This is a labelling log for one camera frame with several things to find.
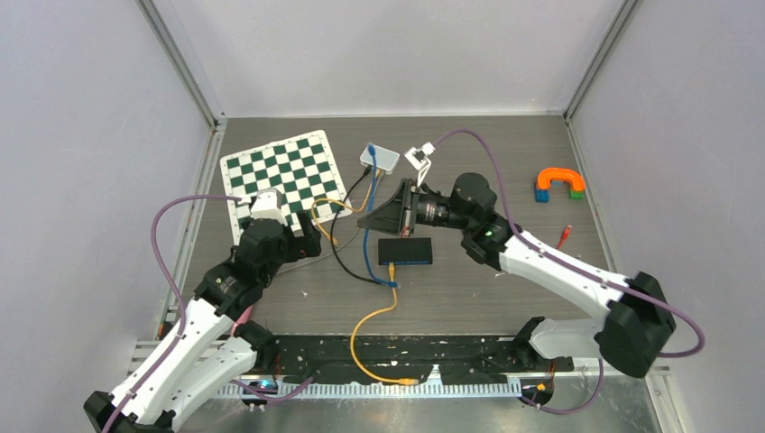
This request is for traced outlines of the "black network switch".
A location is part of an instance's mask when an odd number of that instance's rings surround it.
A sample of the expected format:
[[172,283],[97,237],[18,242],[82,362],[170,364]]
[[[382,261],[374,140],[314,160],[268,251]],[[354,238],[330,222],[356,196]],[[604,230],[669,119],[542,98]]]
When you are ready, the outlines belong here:
[[433,263],[429,237],[395,237],[378,240],[379,265],[430,265]]

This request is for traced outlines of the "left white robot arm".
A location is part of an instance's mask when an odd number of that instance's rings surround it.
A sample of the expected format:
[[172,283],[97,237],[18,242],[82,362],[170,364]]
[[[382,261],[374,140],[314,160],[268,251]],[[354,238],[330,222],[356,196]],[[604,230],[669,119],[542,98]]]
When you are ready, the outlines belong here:
[[253,321],[237,326],[209,358],[202,355],[262,297],[283,264],[320,255],[321,234],[309,213],[296,218],[300,235],[277,211],[248,220],[230,256],[206,272],[185,317],[143,364],[111,392],[88,397],[84,410],[95,431],[175,432],[234,378],[275,366],[276,338]]

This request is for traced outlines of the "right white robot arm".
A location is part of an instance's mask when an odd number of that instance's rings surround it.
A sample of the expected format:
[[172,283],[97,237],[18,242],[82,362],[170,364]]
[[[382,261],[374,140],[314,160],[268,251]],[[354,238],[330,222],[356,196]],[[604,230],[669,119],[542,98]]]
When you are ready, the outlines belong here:
[[659,282],[645,272],[628,278],[601,270],[544,244],[498,213],[496,201],[488,180],[474,172],[459,175],[447,196],[404,179],[357,225],[398,237],[419,225],[457,229],[475,262],[532,281],[586,313],[585,319],[530,319],[512,340],[512,356],[523,368],[538,370],[559,357],[599,358],[644,377],[676,328],[658,305],[665,300]]

